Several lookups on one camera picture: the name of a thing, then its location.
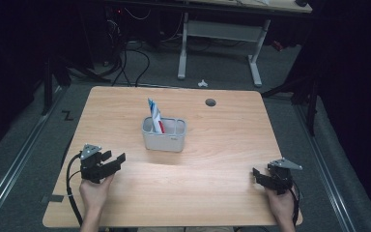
cable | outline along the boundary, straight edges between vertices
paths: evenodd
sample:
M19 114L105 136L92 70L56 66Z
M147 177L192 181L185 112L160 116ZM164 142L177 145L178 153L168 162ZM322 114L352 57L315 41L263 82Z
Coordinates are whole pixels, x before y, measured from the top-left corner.
M145 53L141 52L141 51L137 51L137 50L130 50L130 51L133 51L133 52L137 52L137 53L140 53L142 55L144 55L146 58L147 58L147 67L146 69L144 69L144 71L137 76L137 78L135 79L135 85L134 87L138 87L138 81L140 80L140 77L146 72L146 70L150 67L150 59L149 59L149 56L147 56Z
M264 230L264 231L266 231L266 232L270 232L270 230L268 230L266 227L264 227L264 226L260 226L260 227L258 227L258 228L260 228L260 229L262 229L262 230Z
M146 19L150 15L150 12L152 11L152 10L149 10L149 12L147 13L147 15L144 16L144 17L137 17L137 16L134 16L131 12L129 12L127 8L125 8L125 10L126 10L126 12L128 12L129 15L131 15L132 17L134 17L137 20L144 20L144 19Z
M167 42L167 41L170 41L170 40L177 39L177 38L181 37L181 36L179 36L179 37L175 38L177 33L179 33L180 27L182 26L183 17L184 17L184 13L182 13L182 15L180 16L179 25L177 26L176 32L174 32L174 34L170 38L168 38L167 40L161 41L161 42Z
M71 177L70 176L70 173L71 173L71 165L73 164L73 162L76 160L76 159L79 159L80 158L80 153L75 155L71 161L69 162L69 165L68 165L68 169L66 171L66 191L68 193L68 198L69 198L69 201L71 202L71 208L73 209L74 211L74 214L76 215L77 217L77 221L79 222L80 226L82 225L83 223L83 218L81 216L81 214L79 213L79 209L77 209L77 205L76 205L76 202L74 201L74 197L73 197L73 194L71 193Z
M292 221L294 223L294 226L297 225L298 215L300 213L300 189L295 181L293 181L294 186L297 189L298 197L295 195L295 193L292 191L291 188L289 188L289 191L291 192L292 196L294 197L294 216L292 218Z

gray carpet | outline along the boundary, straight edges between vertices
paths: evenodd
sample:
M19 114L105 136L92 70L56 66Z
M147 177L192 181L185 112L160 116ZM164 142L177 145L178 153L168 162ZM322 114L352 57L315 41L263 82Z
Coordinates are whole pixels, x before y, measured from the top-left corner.
M132 48L140 47L133 43ZM199 88L198 82L204 79L209 89L253 90L265 92L282 84L300 47L290 47L281 52L265 46L258 58L258 67L263 78L263 87L253 86L246 58L242 53L250 44L225 47L211 45L204 51L204 44L191 44L188 53L186 79L177 79L179 48L161 46L151 48L142 45L138 50L146 53L150 67L141 77L140 86L161 85L182 88ZM147 66L147 59L136 52L128 51L126 74L133 85L135 78ZM106 68L97 67L97 72ZM108 76L114 79L116 74ZM62 165L62 158L67 150L90 89L96 85L105 85L86 79L72 79L72 85L53 108L47 118L41 134L33 143L28 160L15 177L5 201L0 207L0 231L55 231L42 224L47 203L44 197L51 194ZM127 81L119 77L116 86L126 86ZM13 122L10 131L0 143L0 182L14 162L17 153L28 138L34 126L41 120L43 110L43 88L36 92L35 101L30 104ZM338 216L332 207L329 195L313 155L313 148L298 108L292 106L289 94L280 94L265 99L272 128L275 132L282 155L303 166L302 171L293 171L300 187L303 199L300 202L304 220L298 231L342 231ZM315 121L314 139L327 163L332 179L343 196L356 231L371 231L371 204L357 176L337 141L321 101ZM267 227L278 231L275 226ZM77 231L77 229L59 229L59 231ZM261 227L246 227L243 232L264 231Z

gray plastic basket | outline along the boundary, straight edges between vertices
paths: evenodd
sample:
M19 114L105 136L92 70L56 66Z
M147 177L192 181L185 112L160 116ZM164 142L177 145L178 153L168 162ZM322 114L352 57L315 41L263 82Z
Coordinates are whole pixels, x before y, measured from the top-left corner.
M186 121L177 118L161 118L165 132L157 133L152 117L143 121L142 130L147 149L166 152L181 152L185 146Z

table leg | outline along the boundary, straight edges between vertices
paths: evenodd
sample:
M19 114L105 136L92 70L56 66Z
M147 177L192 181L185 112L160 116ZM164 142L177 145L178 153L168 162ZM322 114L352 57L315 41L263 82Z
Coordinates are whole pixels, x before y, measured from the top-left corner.
M183 44L182 52L180 54L179 73L177 77L179 79L186 78L186 37L188 31L188 13L185 13L185 22L183 24Z
M262 86L262 81L261 81L261 76L258 72L258 67L257 67L257 58L258 55L260 54L261 47L264 43L264 39L267 36L268 28L270 27L271 21L267 19L264 23L264 26L261 30L260 36L258 38L257 45L254 49L253 55L248 55L248 62L249 62L249 67L251 68L251 74L252 74L252 79L254 80L254 85L256 87L261 87Z

human arm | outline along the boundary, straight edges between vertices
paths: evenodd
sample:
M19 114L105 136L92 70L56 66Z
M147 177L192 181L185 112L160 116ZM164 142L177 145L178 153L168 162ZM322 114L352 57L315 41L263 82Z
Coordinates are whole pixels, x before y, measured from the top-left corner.
M270 201L271 212L281 232L295 232L295 225L292 221L294 213L294 198L290 191L283 194L276 194L275 190L265 188Z
M83 198L85 214L83 224L80 227L81 232L99 231L101 213L103 211L113 177L114 174L106 177L101 184L95 184L88 180L82 180L79 190Z

